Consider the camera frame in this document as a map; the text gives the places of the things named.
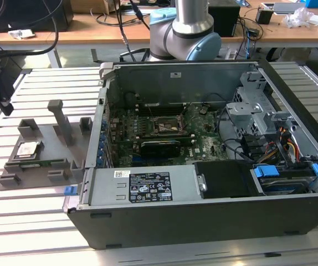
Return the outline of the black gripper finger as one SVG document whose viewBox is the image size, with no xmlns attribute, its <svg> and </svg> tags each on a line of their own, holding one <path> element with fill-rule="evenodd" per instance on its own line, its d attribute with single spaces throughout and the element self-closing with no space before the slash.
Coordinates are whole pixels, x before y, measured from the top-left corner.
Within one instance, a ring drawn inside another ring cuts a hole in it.
<svg viewBox="0 0 318 266">
<path fill-rule="evenodd" d="M 0 109 L 9 116 L 14 108 L 11 104 L 11 97 L 14 93 L 12 79 L 5 73 L 0 73 Z"/>
</svg>

